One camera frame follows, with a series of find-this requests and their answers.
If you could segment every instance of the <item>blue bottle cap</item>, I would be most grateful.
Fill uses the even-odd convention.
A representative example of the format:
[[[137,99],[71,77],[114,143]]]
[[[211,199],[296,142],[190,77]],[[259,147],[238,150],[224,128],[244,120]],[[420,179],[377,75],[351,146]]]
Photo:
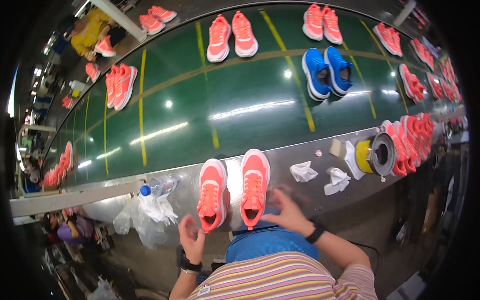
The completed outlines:
[[[148,185],[144,185],[140,188],[140,194],[142,194],[143,196],[148,196],[152,193],[152,191],[150,190],[150,187]]]

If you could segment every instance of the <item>white cloth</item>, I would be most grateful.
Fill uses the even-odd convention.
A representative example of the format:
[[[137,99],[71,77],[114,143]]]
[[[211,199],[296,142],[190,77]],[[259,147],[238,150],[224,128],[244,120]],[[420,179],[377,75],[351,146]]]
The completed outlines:
[[[352,172],[353,178],[356,180],[360,180],[360,178],[365,175],[365,172],[362,172],[360,170],[359,166],[357,165],[357,159],[355,157],[355,147],[350,143],[350,141],[345,142],[345,147],[347,148],[347,154],[345,155],[345,162],[348,165],[348,168],[350,169],[350,172]]]
[[[329,168],[327,174],[330,174],[330,183],[324,186],[326,196],[342,192],[350,183],[351,177],[339,168]]]
[[[318,173],[310,167],[312,161],[306,161],[290,167],[290,173],[297,182],[308,182],[317,177]]]
[[[138,195],[140,201],[140,208],[151,217],[155,222],[163,222],[165,225],[177,223],[178,216],[173,212],[172,205],[167,200],[168,194],[155,197],[152,194],[148,196]]]

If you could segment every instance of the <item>striped shirt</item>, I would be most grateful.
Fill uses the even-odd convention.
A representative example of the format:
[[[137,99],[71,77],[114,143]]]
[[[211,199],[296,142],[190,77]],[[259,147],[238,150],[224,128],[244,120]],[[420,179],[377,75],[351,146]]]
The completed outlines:
[[[360,264],[335,280],[318,261],[280,252],[216,269],[187,300],[377,299],[373,272]]]

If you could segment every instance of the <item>tape roll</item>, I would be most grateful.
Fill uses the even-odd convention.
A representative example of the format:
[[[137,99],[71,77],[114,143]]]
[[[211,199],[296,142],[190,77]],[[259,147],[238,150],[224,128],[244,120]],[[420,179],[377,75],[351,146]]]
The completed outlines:
[[[360,141],[355,147],[355,158],[360,170],[365,173],[387,176],[395,163],[395,146],[385,132]]]

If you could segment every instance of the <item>purple shirt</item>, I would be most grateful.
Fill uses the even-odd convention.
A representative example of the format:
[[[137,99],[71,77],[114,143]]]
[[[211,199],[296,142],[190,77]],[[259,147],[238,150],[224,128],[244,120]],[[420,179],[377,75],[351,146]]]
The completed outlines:
[[[68,227],[67,223],[62,222],[59,224],[59,230],[57,231],[58,237],[64,241],[65,243],[75,246],[80,245],[87,239],[92,236],[93,233],[93,225],[92,222],[84,217],[78,216],[77,222],[75,223],[79,237],[74,239],[72,237],[72,233],[70,232],[70,228]]]

